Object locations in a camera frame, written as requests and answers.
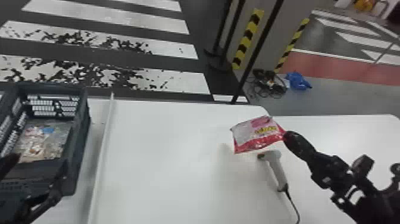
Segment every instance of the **white floor marking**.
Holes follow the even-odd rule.
[[[31,0],[22,11],[189,34],[184,20],[62,0]]]
[[[99,33],[89,30],[76,30],[17,21],[7,21],[3,24],[3,26],[0,27],[0,37],[198,59],[195,47],[187,43],[159,41],[155,39],[136,38],[132,36]]]
[[[336,32],[339,36],[344,38],[346,41],[351,43],[358,43],[362,45],[374,46],[377,48],[388,48],[390,46],[390,42],[388,41],[381,41],[378,39],[372,38],[364,38],[362,36],[351,35],[347,33]]]
[[[229,95],[212,95],[215,101],[224,101],[224,102],[230,102],[233,98],[233,96]],[[247,102],[246,97],[238,97],[237,102]]]
[[[113,83],[132,89],[210,94],[203,73],[160,69],[122,69],[116,66],[84,64],[73,61],[0,55],[0,81],[53,80],[55,82],[91,83],[94,87],[110,87]]]
[[[371,22],[371,21],[367,21],[367,23],[369,25],[371,25],[371,26],[373,26],[373,27],[375,27],[377,29],[380,29],[381,31],[387,33],[388,35],[391,35],[393,38],[396,38],[396,39],[399,38],[399,35],[397,35],[396,33],[388,30],[387,28],[384,28],[383,26],[381,26],[381,25],[379,25],[377,23],[374,23],[374,22]]]
[[[305,53],[305,54],[313,54],[313,55],[319,55],[319,56],[325,56],[325,57],[344,59],[344,60],[362,61],[362,62],[366,62],[366,63],[374,63],[373,60],[368,60],[368,59],[346,57],[346,56],[341,56],[341,55],[336,55],[336,54],[327,54],[327,53],[321,53],[321,52],[316,52],[316,51],[307,51],[307,50],[303,50],[303,49],[294,48],[294,49],[292,49],[292,51]]]
[[[318,10],[313,10],[312,13],[314,15],[320,15],[320,16],[328,17],[328,18],[335,18],[337,20],[342,20],[342,21],[346,21],[346,22],[350,22],[350,23],[357,23],[357,21],[355,21],[352,18],[347,17],[347,16],[336,15],[336,14],[327,13],[327,12],[318,11]]]
[[[368,51],[368,50],[361,50],[362,52],[366,53],[369,57],[376,60],[382,53],[375,52],[375,51]]]
[[[132,3],[136,5],[144,5],[153,8],[160,8],[163,10],[177,11],[181,12],[180,5],[178,1],[171,0],[112,0],[119,2]]]
[[[400,46],[397,44],[394,44],[390,49],[394,50],[394,51],[400,51]]]
[[[378,63],[382,64],[393,64],[395,66],[400,66],[400,56],[392,55],[392,54],[385,54],[382,58],[378,61]]]
[[[358,33],[365,33],[368,35],[380,36],[379,34],[375,33],[374,31],[364,28],[364,27],[349,25],[349,24],[345,24],[345,23],[338,23],[338,22],[326,20],[323,18],[316,18],[316,20],[318,20],[325,26],[330,26],[330,27],[343,29],[343,30],[350,30],[353,32],[358,32]]]
[[[162,90],[164,92],[210,94],[210,90],[208,89],[207,81],[205,80],[203,73],[144,69],[142,71],[138,71],[137,74],[142,75],[147,79],[155,80],[153,85],[164,85]],[[139,86],[145,86],[147,85],[148,80],[137,80],[135,78],[131,78],[131,82],[137,82]]]

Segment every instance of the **red snack bag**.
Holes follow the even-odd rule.
[[[269,116],[262,116],[233,126],[235,154],[260,150],[282,140],[285,130]]]

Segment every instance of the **plastic basket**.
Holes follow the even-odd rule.
[[[17,164],[0,182],[0,194],[34,197],[62,175],[64,196],[76,190],[89,131],[88,95],[81,86],[56,83],[16,83],[0,100],[0,157],[12,152],[29,120],[70,121],[61,156]]]

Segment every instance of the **blue plastic bag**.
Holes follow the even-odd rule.
[[[292,89],[306,90],[312,88],[309,82],[307,82],[304,77],[298,72],[290,72],[286,74],[285,79],[290,82],[290,87]]]

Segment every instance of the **hazard stripe tape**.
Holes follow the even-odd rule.
[[[240,64],[246,57],[246,51],[251,46],[251,41],[257,32],[258,25],[264,16],[264,10],[254,9],[253,14],[250,17],[249,23],[247,24],[245,33],[242,40],[240,41],[239,47],[237,48],[236,55],[232,61],[232,68],[239,69]]]
[[[290,54],[290,51],[295,47],[295,44],[296,44],[297,40],[300,38],[302,32],[304,31],[306,25],[309,22],[310,22],[309,18],[305,18],[305,19],[303,19],[303,21],[301,21],[300,28],[296,31],[295,35],[292,38],[292,41],[286,47],[285,53],[283,53],[282,57],[280,57],[278,65],[274,69],[275,73],[278,73],[280,68],[282,68],[283,63],[285,63],[285,61],[287,60],[287,58],[288,58],[288,56]]]

